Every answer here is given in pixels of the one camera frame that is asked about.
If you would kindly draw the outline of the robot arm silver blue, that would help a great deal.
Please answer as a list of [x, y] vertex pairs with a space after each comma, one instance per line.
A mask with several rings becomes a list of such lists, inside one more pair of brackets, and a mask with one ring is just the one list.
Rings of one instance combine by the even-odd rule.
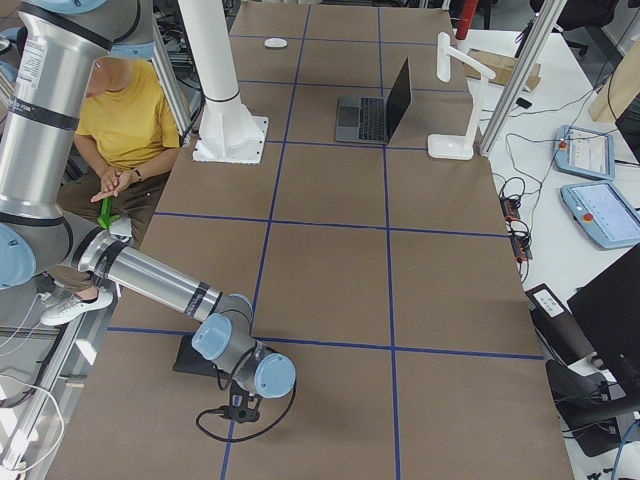
[[94, 277], [181, 310], [196, 351], [246, 391], [294, 387], [286, 356], [249, 333], [252, 309], [142, 254], [180, 151], [170, 97], [151, 63], [148, 1], [25, 1], [27, 34], [1, 140], [1, 284], [48, 272], [70, 297], [43, 314], [68, 322], [109, 304]]

